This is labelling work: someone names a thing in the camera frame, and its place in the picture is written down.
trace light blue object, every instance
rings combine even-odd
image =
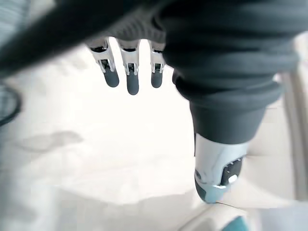
[[[222,231],[248,231],[248,227],[242,217],[231,221]]]

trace white surface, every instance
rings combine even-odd
[[[1,231],[174,230],[207,207],[194,189],[192,119],[172,69],[152,88],[142,41],[140,92],[130,96],[111,44],[115,89],[84,46],[15,80],[25,105],[2,129]],[[275,104],[224,203],[276,207],[293,199],[287,134],[282,104]]]

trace gray fingertip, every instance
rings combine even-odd
[[[127,76],[127,90],[131,95],[136,95],[139,91],[138,75],[134,75],[133,72]]]
[[[105,69],[106,72],[104,73],[106,83],[109,87],[115,88],[119,85],[119,76],[115,71],[111,71],[109,68]]]
[[[154,88],[159,88],[163,82],[163,73],[160,73],[159,70],[156,70],[155,73],[152,72],[151,84]]]

